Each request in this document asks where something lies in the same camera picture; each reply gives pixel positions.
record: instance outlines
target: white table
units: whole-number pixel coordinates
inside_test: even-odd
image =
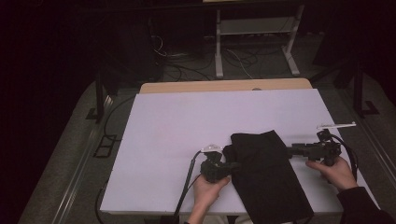
[[[295,81],[302,82],[300,87],[303,88],[265,91],[214,89],[216,85],[225,84],[239,88],[248,86],[247,90],[251,90],[254,83],[265,88],[268,82],[263,80],[207,82],[209,91],[167,92],[183,91],[186,87],[191,90],[188,87],[194,83],[150,84],[142,88],[143,92],[150,92],[154,86],[155,90],[163,89],[166,93],[136,96],[100,210],[110,214],[173,214],[194,154],[212,143],[221,147],[230,145],[233,133],[275,130],[287,146],[317,142],[317,125],[333,123],[332,117],[318,90],[309,89],[306,79],[297,78]],[[273,84],[269,89],[282,89],[288,82],[290,80],[269,80]],[[167,89],[169,85],[177,86]],[[340,136],[336,130],[332,133]],[[347,159],[344,149],[341,156]],[[197,158],[193,176],[199,174],[199,166],[204,160],[203,154]],[[336,189],[320,178],[317,171],[307,168],[304,165],[306,160],[294,157],[290,163],[314,212],[341,212]],[[367,188],[361,173],[358,176],[359,184]],[[190,190],[180,213],[189,213],[192,205]],[[233,185],[229,184],[208,214],[245,213]]]

